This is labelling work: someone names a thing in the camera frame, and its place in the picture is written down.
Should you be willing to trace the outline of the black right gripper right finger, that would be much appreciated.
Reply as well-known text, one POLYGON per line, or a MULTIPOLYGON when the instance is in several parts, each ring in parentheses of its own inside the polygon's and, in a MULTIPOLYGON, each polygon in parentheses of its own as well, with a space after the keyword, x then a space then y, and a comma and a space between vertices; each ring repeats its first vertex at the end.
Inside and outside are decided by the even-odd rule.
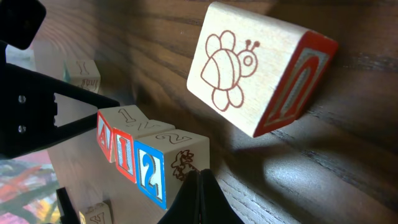
POLYGON ((234 212, 210 169, 200 172, 201 224, 243 224, 234 212))

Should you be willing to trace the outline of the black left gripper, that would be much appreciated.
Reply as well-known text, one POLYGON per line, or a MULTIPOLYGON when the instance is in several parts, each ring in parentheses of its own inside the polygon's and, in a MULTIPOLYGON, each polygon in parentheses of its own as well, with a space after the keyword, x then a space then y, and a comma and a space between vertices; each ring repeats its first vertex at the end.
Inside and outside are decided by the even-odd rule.
POLYGON ((1 159, 47 147, 54 132, 59 144, 95 129, 97 113, 57 128, 54 92, 98 109, 120 106, 116 100, 63 81, 56 81, 53 92, 45 75, 6 61, 7 46, 27 49, 45 15, 39 1, 1 1, 1 159))

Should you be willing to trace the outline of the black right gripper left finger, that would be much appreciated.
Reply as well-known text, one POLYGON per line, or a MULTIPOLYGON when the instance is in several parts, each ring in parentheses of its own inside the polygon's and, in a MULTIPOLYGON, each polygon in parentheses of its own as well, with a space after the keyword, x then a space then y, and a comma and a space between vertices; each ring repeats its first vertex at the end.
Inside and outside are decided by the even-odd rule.
POLYGON ((199 173, 190 171, 178 194, 158 224, 199 224, 199 173))

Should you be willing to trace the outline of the red letter A block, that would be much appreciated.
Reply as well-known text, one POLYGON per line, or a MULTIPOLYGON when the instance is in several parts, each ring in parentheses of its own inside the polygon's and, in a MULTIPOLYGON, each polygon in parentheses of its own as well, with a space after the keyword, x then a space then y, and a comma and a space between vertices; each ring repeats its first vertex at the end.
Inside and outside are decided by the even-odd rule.
POLYGON ((96 140, 108 162, 115 161, 113 128, 130 127, 140 121, 148 121, 148 118, 136 105, 98 110, 96 140))

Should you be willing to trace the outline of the blue number 2 block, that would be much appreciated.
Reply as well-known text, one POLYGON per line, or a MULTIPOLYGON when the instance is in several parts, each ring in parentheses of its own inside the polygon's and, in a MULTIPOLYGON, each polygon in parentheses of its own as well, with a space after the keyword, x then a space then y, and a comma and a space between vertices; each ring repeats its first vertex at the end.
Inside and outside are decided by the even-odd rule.
POLYGON ((137 186, 164 210, 190 171, 210 167, 210 139, 181 129, 139 138, 134 150, 137 186))

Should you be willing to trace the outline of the red letter I block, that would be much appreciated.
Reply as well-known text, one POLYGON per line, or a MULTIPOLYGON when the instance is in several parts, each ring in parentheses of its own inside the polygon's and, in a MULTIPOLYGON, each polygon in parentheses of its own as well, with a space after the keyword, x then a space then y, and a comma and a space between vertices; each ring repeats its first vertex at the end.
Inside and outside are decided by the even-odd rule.
POLYGON ((172 124, 150 119, 113 128, 117 170, 133 183, 137 183, 134 141, 146 136, 175 129, 172 124))

